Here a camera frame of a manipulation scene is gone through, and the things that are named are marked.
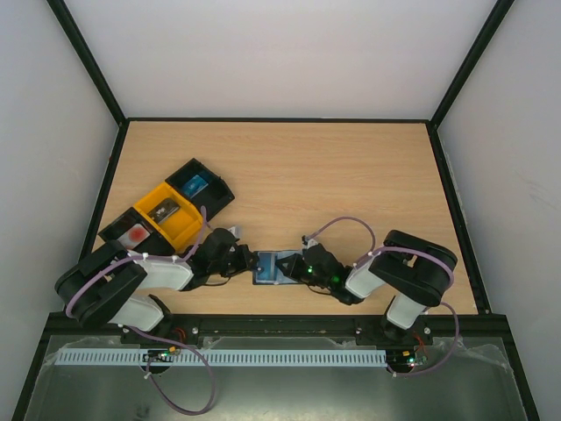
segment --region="white wall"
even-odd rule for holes
[[[127,116],[430,118],[494,0],[67,0]]]
[[[117,126],[45,1],[0,13],[0,419],[78,258]]]
[[[561,3],[519,0],[441,126],[493,310],[543,420],[561,402]]]

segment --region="wooden table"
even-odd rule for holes
[[[212,225],[242,225],[240,243],[251,250],[298,248],[303,234],[352,215],[371,225],[378,244],[398,229],[450,248],[459,263],[444,299],[458,313],[477,313],[424,125],[131,122],[100,227],[191,158],[236,195]],[[371,242],[354,222],[339,222],[318,239],[345,264]],[[223,287],[150,292],[175,313],[351,315],[383,314],[395,291],[385,286],[346,306],[303,285],[252,285],[244,273]]]

